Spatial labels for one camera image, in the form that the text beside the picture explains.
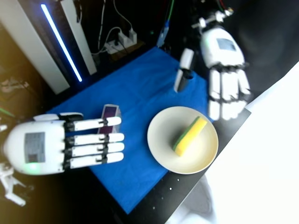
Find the plate rim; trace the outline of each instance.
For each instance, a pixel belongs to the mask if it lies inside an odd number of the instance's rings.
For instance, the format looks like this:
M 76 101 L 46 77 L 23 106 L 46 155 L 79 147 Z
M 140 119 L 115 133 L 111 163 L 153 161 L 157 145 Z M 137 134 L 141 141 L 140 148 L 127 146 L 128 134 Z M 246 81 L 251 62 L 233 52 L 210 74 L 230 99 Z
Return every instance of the plate rim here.
M 150 126 L 151 126 L 152 123 L 153 123 L 153 120 L 154 120 L 154 119 L 156 118 L 156 116 L 158 116 L 161 112 L 163 112 L 163 111 L 165 111 L 165 110 L 169 110 L 169 109 L 171 109 L 171 108 L 175 108 L 175 107 L 181 107 L 181 108 L 191 109 L 191 110 L 194 110 L 195 112 L 201 114 L 201 116 L 203 116 L 203 117 L 207 120 L 207 122 L 213 127 L 212 129 L 213 129 L 213 131 L 214 131 L 215 134 L 216 134 L 216 139 L 217 139 L 216 153 L 215 153 L 213 159 L 212 159 L 212 160 L 211 160 L 211 161 L 210 161 L 204 168 L 202 168 L 202 169 L 200 169 L 200 170 L 198 170 L 198 171 L 195 171 L 195 172 L 188 172 L 188 173 L 186 173 L 186 172 L 185 172 L 185 173 L 181 173 L 181 172 L 178 172 L 178 171 L 175 171 L 175 170 L 168 169 L 167 167 L 165 167 L 163 164 L 161 164 L 161 163 L 156 159 L 156 157 L 154 156 L 154 154 L 152 153 L 152 151 L 151 151 L 151 149 L 150 149 L 150 145 L 149 145 L 149 129 L 150 129 Z M 171 171 L 171 172 L 173 172 L 173 173 L 176 173 L 176 174 L 183 174 L 183 175 L 196 174 L 196 173 L 199 173 L 199 172 L 203 171 L 203 170 L 206 169 L 207 167 L 209 167 L 209 166 L 212 164 L 212 162 L 215 160 L 215 158 L 216 158 L 216 156 L 217 156 L 217 154 L 218 154 L 218 150 L 219 150 L 219 139 L 218 139 L 218 134 L 217 134 L 216 129 L 215 129 L 214 125 L 212 124 L 212 122 L 211 122 L 211 121 L 210 121 L 204 114 L 202 114 L 201 112 L 199 112 L 199 111 L 197 111 L 197 110 L 195 110 L 195 109 L 193 109 L 193 108 L 191 108 L 191 107 L 187 107 L 187 106 L 171 106 L 171 107 L 167 107 L 167 108 L 161 110 L 160 112 L 158 112 L 158 113 L 153 117 L 153 119 L 150 121 L 150 123 L 149 123 L 148 131 L 147 131 L 147 142 L 148 142 L 148 147 L 149 147 L 150 153 L 152 154 L 152 156 L 154 157 L 154 159 L 155 159 L 155 160 L 156 160 L 162 167 L 164 167 L 165 169 L 167 169 L 167 170 L 169 170 L 169 171 Z

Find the beige plate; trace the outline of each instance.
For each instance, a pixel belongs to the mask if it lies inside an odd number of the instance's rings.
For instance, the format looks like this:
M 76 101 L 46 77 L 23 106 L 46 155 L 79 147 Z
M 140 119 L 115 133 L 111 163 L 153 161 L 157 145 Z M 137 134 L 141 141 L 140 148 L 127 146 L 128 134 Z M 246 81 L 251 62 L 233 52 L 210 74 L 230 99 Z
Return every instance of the beige plate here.
M 172 146 L 197 116 L 207 120 L 207 124 L 184 155 L 178 156 Z M 148 144 L 154 158 L 166 169 L 178 174 L 194 174 L 207 168 L 215 159 L 218 136 L 212 123 L 202 113 L 189 107 L 175 106 L 153 118 L 148 129 Z

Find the blue tablecloth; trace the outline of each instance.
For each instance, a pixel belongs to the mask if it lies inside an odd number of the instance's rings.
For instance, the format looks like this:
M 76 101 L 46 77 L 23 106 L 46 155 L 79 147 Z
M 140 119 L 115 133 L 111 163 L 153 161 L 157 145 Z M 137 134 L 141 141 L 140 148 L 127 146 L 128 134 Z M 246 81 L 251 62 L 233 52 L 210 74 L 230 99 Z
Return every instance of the blue tablecloth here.
M 90 169 L 126 213 L 167 172 L 156 162 L 147 144 L 147 129 L 153 117 L 171 106 L 188 106 L 206 115 L 206 81 L 194 74 L 187 89 L 176 94 L 173 84 L 178 66 L 178 61 L 153 48 L 49 111 L 81 112 L 85 119 L 94 119 L 101 117 L 104 104 L 120 106 L 124 159 Z

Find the power plug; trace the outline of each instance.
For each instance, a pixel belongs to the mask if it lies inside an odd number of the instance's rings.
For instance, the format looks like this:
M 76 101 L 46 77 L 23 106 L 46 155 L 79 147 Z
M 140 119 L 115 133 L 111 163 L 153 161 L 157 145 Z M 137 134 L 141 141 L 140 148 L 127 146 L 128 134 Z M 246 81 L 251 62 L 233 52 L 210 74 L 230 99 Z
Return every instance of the power plug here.
M 133 30 L 130 30 L 129 37 L 127 37 L 122 32 L 119 32 L 118 40 L 122 44 L 115 44 L 115 40 L 105 43 L 105 48 L 107 49 L 108 54 L 114 54 L 118 51 L 124 50 L 124 47 L 129 48 L 137 44 L 137 33 Z

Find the sponge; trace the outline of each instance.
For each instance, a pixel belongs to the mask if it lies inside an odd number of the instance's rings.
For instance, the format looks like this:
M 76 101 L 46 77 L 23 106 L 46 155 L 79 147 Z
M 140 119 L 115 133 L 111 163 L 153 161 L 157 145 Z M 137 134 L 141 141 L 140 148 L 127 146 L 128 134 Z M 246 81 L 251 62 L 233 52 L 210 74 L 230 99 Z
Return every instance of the sponge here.
M 179 137 L 176 144 L 172 148 L 175 153 L 179 156 L 182 156 L 195 136 L 198 135 L 205 127 L 206 123 L 207 121 L 205 119 L 198 116 Z

